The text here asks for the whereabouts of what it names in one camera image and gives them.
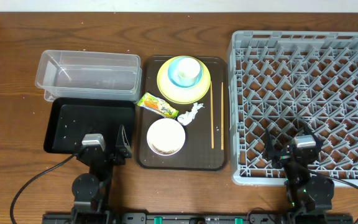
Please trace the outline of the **yellow plate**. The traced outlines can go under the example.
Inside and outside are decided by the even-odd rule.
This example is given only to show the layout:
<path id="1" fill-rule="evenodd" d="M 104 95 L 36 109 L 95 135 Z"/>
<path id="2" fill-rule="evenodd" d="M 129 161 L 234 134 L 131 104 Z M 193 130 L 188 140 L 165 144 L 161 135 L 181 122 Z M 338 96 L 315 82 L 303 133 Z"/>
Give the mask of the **yellow plate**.
<path id="1" fill-rule="evenodd" d="M 177 104 L 190 104 L 202 99 L 209 90 L 211 75 L 206 65 L 199 59 L 202 68 L 202 77 L 200 81 L 189 88 L 183 88 L 173 84 L 168 77 L 168 66 L 175 59 L 173 57 L 168 59 L 159 68 L 157 73 L 157 86 L 161 94 L 169 101 Z"/>

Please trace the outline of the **light blue bowl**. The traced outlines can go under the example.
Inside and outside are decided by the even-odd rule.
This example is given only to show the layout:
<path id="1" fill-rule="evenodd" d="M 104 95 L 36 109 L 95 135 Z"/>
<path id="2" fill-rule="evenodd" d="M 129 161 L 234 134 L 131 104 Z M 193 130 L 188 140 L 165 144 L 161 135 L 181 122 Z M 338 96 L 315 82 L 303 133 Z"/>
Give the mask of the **light blue bowl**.
<path id="1" fill-rule="evenodd" d="M 177 63 L 178 61 L 181 59 L 181 58 L 184 58 L 185 56 L 179 56 L 178 58 L 175 58 L 168 66 L 168 77 L 170 79 L 170 81 L 175 84 L 176 86 L 179 86 L 179 87 L 183 87 L 183 86 L 180 86 L 178 84 L 178 74 L 177 74 Z M 202 77 L 202 68 L 201 68 L 201 64 L 200 64 L 200 73 L 198 75 L 198 79 L 196 81 L 196 83 L 194 85 L 196 85 L 201 77 Z"/>

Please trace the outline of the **white tissue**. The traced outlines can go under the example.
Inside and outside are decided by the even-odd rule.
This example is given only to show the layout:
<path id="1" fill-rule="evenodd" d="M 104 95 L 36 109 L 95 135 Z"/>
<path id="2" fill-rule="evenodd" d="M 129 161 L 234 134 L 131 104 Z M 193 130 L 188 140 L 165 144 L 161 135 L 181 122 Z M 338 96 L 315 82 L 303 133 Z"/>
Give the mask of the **white tissue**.
<path id="1" fill-rule="evenodd" d="M 179 115 L 177 117 L 177 121 L 182 126 L 187 126 L 190 124 L 194 119 L 199 109 L 203 108 L 202 103 L 193 103 L 193 107 L 190 111 L 186 111 L 185 113 Z"/>

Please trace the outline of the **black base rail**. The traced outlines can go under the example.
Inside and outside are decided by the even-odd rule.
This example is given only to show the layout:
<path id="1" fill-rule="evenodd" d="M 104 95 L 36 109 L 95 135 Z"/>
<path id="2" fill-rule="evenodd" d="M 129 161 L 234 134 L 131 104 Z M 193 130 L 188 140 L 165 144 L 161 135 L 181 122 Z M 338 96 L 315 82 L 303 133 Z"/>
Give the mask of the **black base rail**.
<path id="1" fill-rule="evenodd" d="M 69 223 L 98 223 L 96 217 L 78 218 L 70 214 L 45 214 L 42 217 L 43 224 L 69 224 Z M 114 223 L 122 224 L 269 224 L 269 223 L 286 223 L 284 218 L 276 215 L 251 214 L 246 216 L 240 215 L 146 215 L 144 213 L 125 213 Z"/>

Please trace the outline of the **grey dishwasher rack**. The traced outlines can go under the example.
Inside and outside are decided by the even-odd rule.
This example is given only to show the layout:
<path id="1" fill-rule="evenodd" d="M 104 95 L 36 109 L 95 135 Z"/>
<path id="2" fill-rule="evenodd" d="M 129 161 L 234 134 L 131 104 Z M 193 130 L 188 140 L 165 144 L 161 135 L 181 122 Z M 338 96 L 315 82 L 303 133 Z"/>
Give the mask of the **grey dishwasher rack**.
<path id="1" fill-rule="evenodd" d="M 307 124 L 323 143 L 310 169 L 358 185 L 358 32 L 239 30 L 227 50 L 231 178 L 282 185 L 263 157 Z"/>

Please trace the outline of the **black waste tray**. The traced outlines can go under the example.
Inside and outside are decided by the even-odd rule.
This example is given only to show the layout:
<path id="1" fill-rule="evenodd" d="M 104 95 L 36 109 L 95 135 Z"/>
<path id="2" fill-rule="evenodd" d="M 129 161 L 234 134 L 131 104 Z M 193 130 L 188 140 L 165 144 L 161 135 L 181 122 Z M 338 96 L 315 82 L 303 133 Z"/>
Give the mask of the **black waste tray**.
<path id="1" fill-rule="evenodd" d="M 132 141 L 135 104 L 131 101 L 58 98 L 52 104 L 44 151 L 73 154 L 87 134 L 101 134 L 106 150 L 116 147 L 119 127 L 123 125 Z"/>

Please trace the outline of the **brown serving tray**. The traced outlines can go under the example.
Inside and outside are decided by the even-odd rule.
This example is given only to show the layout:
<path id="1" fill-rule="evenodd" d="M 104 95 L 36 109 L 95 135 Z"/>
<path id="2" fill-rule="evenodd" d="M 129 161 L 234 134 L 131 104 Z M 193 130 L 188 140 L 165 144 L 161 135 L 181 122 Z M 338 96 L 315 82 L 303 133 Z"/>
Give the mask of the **brown serving tray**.
<path id="1" fill-rule="evenodd" d="M 210 92 L 199 100 L 203 108 L 195 119 L 184 127 L 185 144 L 176 154 L 160 156 L 148 146 L 146 136 L 152 123 L 161 119 L 157 113 L 136 107 L 135 160 L 145 169 L 221 170 L 229 159 L 229 93 L 227 64 L 219 57 L 198 57 L 211 74 L 213 83 L 214 149 L 211 148 Z M 224 83 L 224 150 L 221 150 L 221 82 Z"/>

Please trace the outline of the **green orange snack wrapper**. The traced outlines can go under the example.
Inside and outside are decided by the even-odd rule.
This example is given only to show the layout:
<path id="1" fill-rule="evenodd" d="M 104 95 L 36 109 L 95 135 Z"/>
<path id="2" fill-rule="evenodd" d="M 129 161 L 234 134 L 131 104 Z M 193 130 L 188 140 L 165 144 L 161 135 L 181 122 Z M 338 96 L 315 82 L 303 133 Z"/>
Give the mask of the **green orange snack wrapper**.
<path id="1" fill-rule="evenodd" d="M 170 106 L 165 100 L 153 96 L 148 92 L 137 102 L 137 105 L 153 111 L 164 118 L 175 119 L 178 116 L 178 110 Z"/>

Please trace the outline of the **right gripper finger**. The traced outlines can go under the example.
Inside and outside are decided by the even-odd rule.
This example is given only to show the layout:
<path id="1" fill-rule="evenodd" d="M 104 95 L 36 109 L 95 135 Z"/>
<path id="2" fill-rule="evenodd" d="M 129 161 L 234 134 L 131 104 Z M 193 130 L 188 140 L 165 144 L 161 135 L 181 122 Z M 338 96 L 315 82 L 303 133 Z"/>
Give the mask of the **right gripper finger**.
<path id="1" fill-rule="evenodd" d="M 303 135 L 300 136 L 300 145 L 322 145 L 321 140 L 312 132 L 306 122 L 303 122 Z"/>
<path id="2" fill-rule="evenodd" d="M 266 141 L 265 141 L 265 149 L 263 152 L 263 158 L 264 159 L 278 159 L 279 152 L 276 151 L 273 147 L 272 138 L 271 138 L 271 135 L 270 135 L 268 129 L 265 130 L 265 137 L 266 137 Z"/>

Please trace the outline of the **cream white cup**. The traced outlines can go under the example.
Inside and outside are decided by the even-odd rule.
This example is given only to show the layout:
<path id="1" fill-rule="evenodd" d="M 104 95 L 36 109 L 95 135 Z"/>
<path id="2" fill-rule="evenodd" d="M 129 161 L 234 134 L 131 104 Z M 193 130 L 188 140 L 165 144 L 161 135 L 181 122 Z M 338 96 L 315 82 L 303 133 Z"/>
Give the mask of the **cream white cup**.
<path id="1" fill-rule="evenodd" d="M 183 87 L 193 86 L 200 73 L 200 64 L 191 57 L 181 58 L 177 63 L 178 84 Z"/>

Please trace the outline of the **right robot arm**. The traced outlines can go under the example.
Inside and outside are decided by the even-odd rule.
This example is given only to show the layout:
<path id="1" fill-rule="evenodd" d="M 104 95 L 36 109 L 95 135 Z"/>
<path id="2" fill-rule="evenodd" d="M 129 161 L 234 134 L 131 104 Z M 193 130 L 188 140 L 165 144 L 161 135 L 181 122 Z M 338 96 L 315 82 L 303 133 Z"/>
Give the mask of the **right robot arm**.
<path id="1" fill-rule="evenodd" d="M 275 169 L 285 172 L 288 200 L 293 208 L 281 217 L 282 223 L 327 223 L 325 211 L 332 209 L 334 183 L 321 175 L 311 175 L 308 165 L 317 160 L 322 142 L 307 126 L 303 135 L 293 138 L 281 150 L 274 149 L 269 130 L 263 158 L 272 162 Z"/>

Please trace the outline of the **white bowl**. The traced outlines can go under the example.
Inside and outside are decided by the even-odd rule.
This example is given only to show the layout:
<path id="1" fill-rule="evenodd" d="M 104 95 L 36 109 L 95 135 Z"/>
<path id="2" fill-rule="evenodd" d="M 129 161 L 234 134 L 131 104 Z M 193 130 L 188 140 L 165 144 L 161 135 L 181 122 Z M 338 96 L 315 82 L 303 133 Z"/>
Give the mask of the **white bowl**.
<path id="1" fill-rule="evenodd" d="M 176 120 L 162 118 L 151 124 L 147 131 L 149 148 L 160 156 L 176 154 L 185 144 L 184 127 Z"/>

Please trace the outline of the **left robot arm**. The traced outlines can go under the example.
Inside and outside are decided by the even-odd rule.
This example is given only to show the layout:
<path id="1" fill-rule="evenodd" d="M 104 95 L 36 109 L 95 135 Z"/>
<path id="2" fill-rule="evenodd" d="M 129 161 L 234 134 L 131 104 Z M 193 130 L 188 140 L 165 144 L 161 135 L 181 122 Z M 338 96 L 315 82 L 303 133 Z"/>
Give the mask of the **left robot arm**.
<path id="1" fill-rule="evenodd" d="M 74 156 L 89 167 L 89 172 L 73 181 L 71 223 L 119 223 L 119 215 L 109 207 L 108 200 L 113 167 L 124 165 L 132 157 L 124 126 L 119 126 L 112 147 L 107 147 L 102 134 L 86 134 Z"/>

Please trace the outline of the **clear plastic bin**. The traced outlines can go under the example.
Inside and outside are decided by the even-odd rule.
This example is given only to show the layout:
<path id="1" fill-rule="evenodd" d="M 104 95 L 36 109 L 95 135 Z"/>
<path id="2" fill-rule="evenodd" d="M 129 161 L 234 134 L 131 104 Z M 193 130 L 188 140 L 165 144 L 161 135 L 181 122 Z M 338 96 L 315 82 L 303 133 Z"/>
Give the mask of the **clear plastic bin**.
<path id="1" fill-rule="evenodd" d="M 47 101 L 70 97 L 136 102 L 141 83 L 138 55 L 71 50 L 44 51 L 35 78 Z"/>

